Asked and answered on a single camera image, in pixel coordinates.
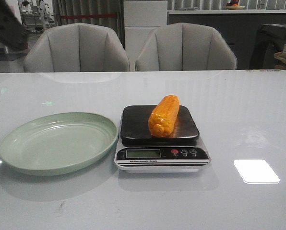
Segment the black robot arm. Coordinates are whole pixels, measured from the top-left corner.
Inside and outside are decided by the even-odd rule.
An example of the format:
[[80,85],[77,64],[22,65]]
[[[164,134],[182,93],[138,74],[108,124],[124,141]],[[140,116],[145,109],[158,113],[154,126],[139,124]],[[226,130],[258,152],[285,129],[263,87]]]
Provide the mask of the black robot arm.
[[0,42],[16,51],[28,48],[27,31],[4,0],[0,0]]

